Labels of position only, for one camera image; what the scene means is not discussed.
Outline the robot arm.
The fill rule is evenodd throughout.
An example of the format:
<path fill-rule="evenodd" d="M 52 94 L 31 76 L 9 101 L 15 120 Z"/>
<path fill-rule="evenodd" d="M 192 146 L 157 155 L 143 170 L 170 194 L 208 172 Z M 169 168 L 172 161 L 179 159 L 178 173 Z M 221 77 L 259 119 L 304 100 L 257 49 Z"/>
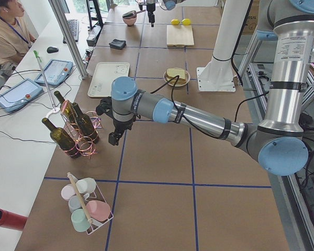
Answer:
<path fill-rule="evenodd" d="M 163 4 L 166 7 L 166 10 L 172 10 L 175 8 L 175 6 L 177 4 L 182 3 L 184 0 L 163 0 Z M 146 5 L 146 10 L 148 12 L 148 19 L 149 19 L 149 23 L 151 24 L 151 27 L 154 27 L 154 23 L 155 23 L 155 9 L 156 9 L 156 3 L 158 1 L 156 0 L 147 0 L 144 1 L 145 5 Z"/>
<path fill-rule="evenodd" d="M 218 85 L 234 85 L 231 62 L 251 5 L 251 1 L 227 1 L 212 59 L 198 77 L 209 91 L 201 91 L 194 82 L 189 97 L 179 102 L 139 89 L 133 78 L 115 79 L 111 96 L 100 102 L 115 127 L 109 143 L 117 145 L 134 121 L 143 117 L 183 124 L 225 140 L 274 175 L 288 176 L 306 168 L 311 153 L 302 141 L 299 117 L 314 43 L 314 1 L 260 1 L 257 26 L 263 36 L 277 39 L 263 121 L 258 125 L 247 118 L 235 121 L 232 111 L 243 97 L 242 89 L 213 91 Z"/>

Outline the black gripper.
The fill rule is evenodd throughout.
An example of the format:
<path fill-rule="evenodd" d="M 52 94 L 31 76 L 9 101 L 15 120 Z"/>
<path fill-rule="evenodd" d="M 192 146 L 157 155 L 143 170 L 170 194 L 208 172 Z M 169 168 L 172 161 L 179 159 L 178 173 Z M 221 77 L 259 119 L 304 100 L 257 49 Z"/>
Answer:
<path fill-rule="evenodd" d="M 154 27 L 155 15 L 154 11 L 156 9 L 156 0 L 146 0 L 146 10 L 148 12 L 148 19 L 151 27 Z"/>
<path fill-rule="evenodd" d="M 123 136 L 126 130 L 131 130 L 133 123 L 136 121 L 136 116 L 133 116 L 129 121 L 119 121 L 113 118 L 114 131 L 108 136 L 108 142 L 111 145 L 118 145 L 119 140 Z"/>

